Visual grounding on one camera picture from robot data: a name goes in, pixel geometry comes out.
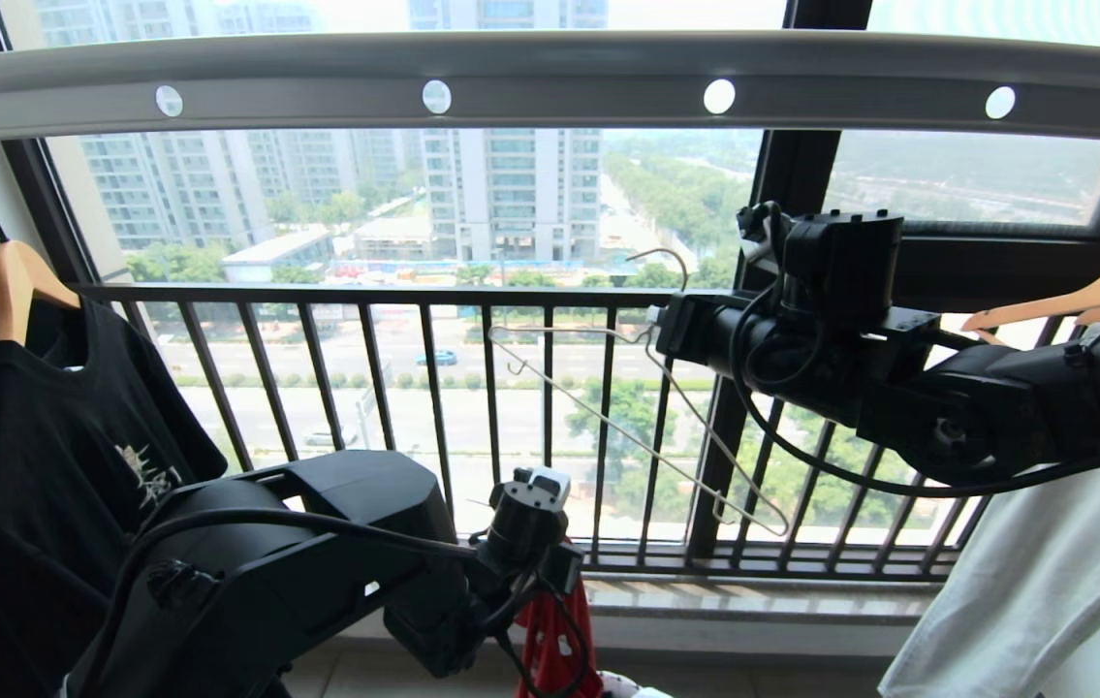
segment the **low building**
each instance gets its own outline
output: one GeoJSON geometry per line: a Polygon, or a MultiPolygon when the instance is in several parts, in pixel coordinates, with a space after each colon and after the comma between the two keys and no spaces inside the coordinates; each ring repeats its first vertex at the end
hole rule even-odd
{"type": "Polygon", "coordinates": [[[361,259],[428,259],[429,218],[376,218],[354,231],[354,255],[361,259]]]}
{"type": "Polygon", "coordinates": [[[305,230],[280,234],[222,257],[227,281],[268,284],[279,267],[321,268],[332,258],[330,231],[324,225],[301,225],[305,230]]]}

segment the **blue car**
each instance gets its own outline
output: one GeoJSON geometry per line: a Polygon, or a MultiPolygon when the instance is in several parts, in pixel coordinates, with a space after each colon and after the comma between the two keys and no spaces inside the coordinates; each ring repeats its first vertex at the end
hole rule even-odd
{"type": "MultiPolygon", "coordinates": [[[[453,366],[460,363],[460,357],[457,357],[455,353],[453,353],[451,350],[439,348],[437,352],[433,353],[433,363],[439,366],[453,366]]],[[[417,366],[429,365],[429,357],[426,357],[425,354],[420,354],[419,357],[416,357],[416,365],[417,366]]]]}

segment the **roof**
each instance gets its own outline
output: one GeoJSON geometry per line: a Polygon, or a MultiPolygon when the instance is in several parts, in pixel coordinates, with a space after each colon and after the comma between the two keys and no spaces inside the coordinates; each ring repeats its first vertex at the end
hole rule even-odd
{"type": "Polygon", "coordinates": [[[321,225],[320,230],[305,230],[300,233],[280,234],[266,242],[258,242],[252,247],[244,248],[222,257],[223,265],[258,265],[263,262],[274,262],[278,257],[289,255],[292,252],[302,248],[329,237],[329,231],[321,225]]]}
{"type": "Polygon", "coordinates": [[[376,218],[355,229],[355,240],[386,242],[429,242],[429,218],[376,218]]]}

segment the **car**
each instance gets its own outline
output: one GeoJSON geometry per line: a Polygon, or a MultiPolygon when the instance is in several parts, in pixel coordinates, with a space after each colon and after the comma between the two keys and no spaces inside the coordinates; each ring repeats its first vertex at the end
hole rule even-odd
{"type": "MultiPolygon", "coordinates": [[[[453,353],[450,348],[439,348],[433,353],[433,363],[439,366],[453,366],[460,363],[460,357],[457,357],[455,353],[453,353]]],[[[425,354],[420,354],[419,357],[416,357],[416,365],[429,365],[429,357],[425,354]]]]}
{"type": "MultiPolygon", "coordinates": [[[[351,446],[352,443],[355,443],[360,439],[358,434],[346,431],[344,425],[340,424],[338,428],[341,430],[340,436],[342,436],[342,442],[346,443],[348,446],[351,446]]],[[[330,430],[310,431],[305,434],[305,445],[333,447],[333,436],[331,436],[330,430]]]]}

